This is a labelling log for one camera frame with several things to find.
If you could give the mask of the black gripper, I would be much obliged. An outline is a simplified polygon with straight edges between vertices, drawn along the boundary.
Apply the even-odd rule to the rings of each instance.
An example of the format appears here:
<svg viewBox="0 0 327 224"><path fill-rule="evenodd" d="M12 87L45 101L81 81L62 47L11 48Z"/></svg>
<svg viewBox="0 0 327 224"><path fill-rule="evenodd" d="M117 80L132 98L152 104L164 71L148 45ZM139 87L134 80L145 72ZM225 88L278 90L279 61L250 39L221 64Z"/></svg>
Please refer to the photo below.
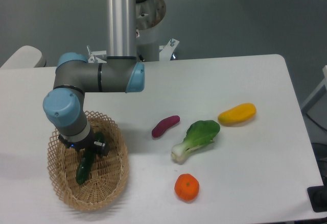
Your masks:
<svg viewBox="0 0 327 224"><path fill-rule="evenodd" d="M65 139L61 134L58 136L59 141L66 149L73 149L75 152L87 148L88 151L98 155L99 157L106 157L108 155L108 143L106 141L94 141L94 133L89 132L87 135L76 135Z"/></svg>

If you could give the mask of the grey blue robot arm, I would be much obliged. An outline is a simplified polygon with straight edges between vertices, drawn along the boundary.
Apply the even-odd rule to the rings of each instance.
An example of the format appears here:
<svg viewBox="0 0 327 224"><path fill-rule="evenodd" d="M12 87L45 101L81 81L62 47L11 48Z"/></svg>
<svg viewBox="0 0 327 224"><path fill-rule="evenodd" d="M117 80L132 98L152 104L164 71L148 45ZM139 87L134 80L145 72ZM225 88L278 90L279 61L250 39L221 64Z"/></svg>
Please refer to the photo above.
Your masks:
<svg viewBox="0 0 327 224"><path fill-rule="evenodd" d="M106 0L107 50L105 62L90 63L81 54L63 54L54 87L43 100L48 120L67 148L88 149L106 156L108 145L96 142L83 111L87 92L140 92L145 68L136 55L136 4L145 0Z"/></svg>

